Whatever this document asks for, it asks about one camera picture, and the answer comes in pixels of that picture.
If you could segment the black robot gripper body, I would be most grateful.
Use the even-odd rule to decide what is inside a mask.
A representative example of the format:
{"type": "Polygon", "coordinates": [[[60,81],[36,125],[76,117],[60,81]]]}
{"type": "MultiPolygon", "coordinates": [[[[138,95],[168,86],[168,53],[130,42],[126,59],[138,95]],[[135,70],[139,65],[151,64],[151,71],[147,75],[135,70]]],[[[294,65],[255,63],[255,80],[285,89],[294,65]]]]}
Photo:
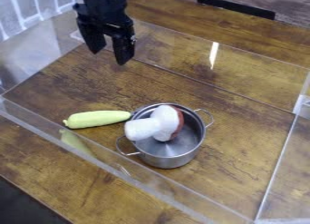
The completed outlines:
{"type": "Polygon", "coordinates": [[[118,31],[132,38],[134,21],[126,14],[127,0],[83,0],[74,5],[83,37],[114,35],[118,31]]]}

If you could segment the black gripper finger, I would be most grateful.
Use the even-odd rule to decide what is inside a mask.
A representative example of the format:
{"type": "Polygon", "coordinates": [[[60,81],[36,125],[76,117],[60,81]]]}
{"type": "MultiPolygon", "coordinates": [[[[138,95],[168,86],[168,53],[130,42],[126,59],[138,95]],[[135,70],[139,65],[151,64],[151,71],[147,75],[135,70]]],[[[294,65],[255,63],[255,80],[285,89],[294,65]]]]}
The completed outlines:
{"type": "Polygon", "coordinates": [[[78,20],[78,27],[88,50],[92,54],[98,54],[107,45],[102,30],[98,26],[83,22],[82,20],[78,20]]]}
{"type": "Polygon", "coordinates": [[[136,37],[134,34],[118,34],[111,40],[116,63],[124,65],[135,56],[136,37]]]}

